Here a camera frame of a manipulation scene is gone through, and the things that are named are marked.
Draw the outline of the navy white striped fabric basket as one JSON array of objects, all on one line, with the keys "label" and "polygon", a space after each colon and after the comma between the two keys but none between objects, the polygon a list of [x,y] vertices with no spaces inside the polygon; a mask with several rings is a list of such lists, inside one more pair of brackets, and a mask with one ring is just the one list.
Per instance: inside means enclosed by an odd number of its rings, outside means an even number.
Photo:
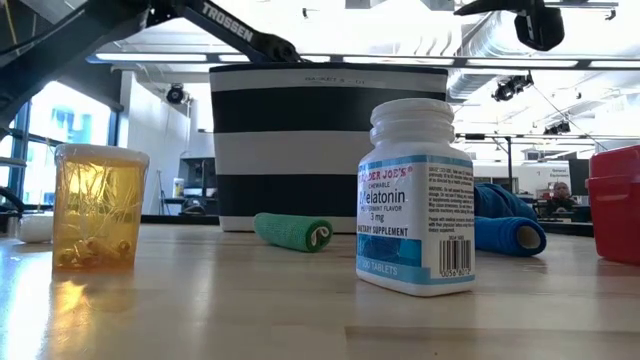
[{"label": "navy white striped fabric basket", "polygon": [[250,232],[258,213],[325,218],[356,229],[357,167],[373,146],[372,110],[446,98],[444,69],[268,63],[209,72],[219,221]]}]

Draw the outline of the red first aid kit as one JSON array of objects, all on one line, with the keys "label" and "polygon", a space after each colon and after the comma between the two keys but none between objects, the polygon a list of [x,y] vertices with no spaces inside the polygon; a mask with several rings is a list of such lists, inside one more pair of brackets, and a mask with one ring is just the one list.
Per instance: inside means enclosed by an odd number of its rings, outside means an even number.
[{"label": "red first aid kit", "polygon": [[586,180],[597,253],[640,265],[640,145],[595,154]]}]

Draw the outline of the black diagonal frame strut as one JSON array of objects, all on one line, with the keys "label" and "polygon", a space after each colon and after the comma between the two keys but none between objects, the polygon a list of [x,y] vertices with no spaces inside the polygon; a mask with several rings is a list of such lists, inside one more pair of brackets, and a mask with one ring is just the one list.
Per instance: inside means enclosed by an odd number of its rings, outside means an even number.
[{"label": "black diagonal frame strut", "polygon": [[6,199],[11,203],[18,213],[23,213],[25,205],[20,198],[18,198],[10,189],[0,186],[0,197]]}]

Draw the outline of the green bandage roll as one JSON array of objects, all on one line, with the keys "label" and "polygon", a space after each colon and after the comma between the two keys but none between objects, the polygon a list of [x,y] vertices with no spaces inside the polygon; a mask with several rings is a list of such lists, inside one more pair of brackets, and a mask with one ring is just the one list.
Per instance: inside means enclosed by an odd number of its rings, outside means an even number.
[{"label": "green bandage roll", "polygon": [[254,232],[270,245],[305,253],[316,253],[326,247],[333,227],[325,219],[259,213],[254,216]]}]

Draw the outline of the blue bandage roll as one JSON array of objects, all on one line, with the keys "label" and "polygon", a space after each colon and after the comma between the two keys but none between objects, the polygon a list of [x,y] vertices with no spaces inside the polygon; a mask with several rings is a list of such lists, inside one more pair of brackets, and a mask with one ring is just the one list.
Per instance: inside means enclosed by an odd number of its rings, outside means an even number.
[{"label": "blue bandage roll", "polygon": [[475,248],[513,257],[532,257],[547,245],[544,230],[523,217],[475,217]]}]

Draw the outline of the amber plastic pill container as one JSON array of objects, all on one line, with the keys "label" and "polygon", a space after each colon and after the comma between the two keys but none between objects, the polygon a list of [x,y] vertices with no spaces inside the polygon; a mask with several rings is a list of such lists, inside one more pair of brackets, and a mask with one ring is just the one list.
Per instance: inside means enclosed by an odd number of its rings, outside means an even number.
[{"label": "amber plastic pill container", "polygon": [[63,144],[55,149],[52,268],[134,268],[147,154],[114,146]]}]

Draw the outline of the white melatonin tablet bottle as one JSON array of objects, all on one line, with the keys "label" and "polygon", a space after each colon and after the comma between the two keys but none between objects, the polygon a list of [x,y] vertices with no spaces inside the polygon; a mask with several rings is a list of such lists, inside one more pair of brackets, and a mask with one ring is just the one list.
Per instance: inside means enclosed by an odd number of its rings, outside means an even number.
[{"label": "white melatonin tablet bottle", "polygon": [[371,124],[374,148],[358,165],[358,278],[419,297],[471,290],[473,163],[451,145],[451,106],[393,100],[372,111]]}]

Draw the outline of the black computer monitor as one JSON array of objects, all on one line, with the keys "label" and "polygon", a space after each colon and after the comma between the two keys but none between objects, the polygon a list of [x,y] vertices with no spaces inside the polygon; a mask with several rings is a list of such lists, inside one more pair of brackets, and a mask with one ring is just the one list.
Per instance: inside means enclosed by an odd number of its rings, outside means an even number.
[{"label": "black computer monitor", "polygon": [[587,196],[586,181],[590,176],[589,161],[587,159],[570,159],[568,165],[571,193],[575,196]]}]

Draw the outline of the black thin post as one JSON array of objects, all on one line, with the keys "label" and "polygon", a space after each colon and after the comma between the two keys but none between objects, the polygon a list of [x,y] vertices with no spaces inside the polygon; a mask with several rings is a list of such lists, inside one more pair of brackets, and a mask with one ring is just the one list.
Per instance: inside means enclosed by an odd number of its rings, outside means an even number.
[{"label": "black thin post", "polygon": [[508,184],[509,184],[509,192],[513,193],[514,191],[514,177],[513,177],[513,158],[512,158],[512,138],[510,136],[506,136],[505,141],[507,143],[507,166],[508,166]]}]

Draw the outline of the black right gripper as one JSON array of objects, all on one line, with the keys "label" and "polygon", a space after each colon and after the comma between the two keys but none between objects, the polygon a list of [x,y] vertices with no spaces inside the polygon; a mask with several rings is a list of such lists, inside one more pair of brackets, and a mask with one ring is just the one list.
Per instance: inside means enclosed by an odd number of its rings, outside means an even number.
[{"label": "black right gripper", "polygon": [[468,16],[493,11],[516,13],[514,26],[518,40],[536,51],[550,51],[565,38],[561,10],[533,0],[474,0],[454,11]]}]

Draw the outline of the person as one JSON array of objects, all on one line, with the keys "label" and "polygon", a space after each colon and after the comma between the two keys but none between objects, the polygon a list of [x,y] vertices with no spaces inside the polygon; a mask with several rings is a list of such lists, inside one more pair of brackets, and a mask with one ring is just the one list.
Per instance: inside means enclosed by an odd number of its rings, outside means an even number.
[{"label": "person", "polygon": [[559,212],[570,212],[576,202],[571,198],[569,187],[565,182],[556,182],[552,196],[547,202],[546,212],[551,215]]}]

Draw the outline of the low white plastic jar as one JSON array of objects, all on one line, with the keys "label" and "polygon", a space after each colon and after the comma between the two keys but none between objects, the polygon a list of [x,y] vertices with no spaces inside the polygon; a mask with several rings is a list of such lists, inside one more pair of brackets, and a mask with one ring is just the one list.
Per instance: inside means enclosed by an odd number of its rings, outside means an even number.
[{"label": "low white plastic jar", "polygon": [[23,216],[17,238],[23,243],[47,243],[53,237],[52,214],[41,213]]}]

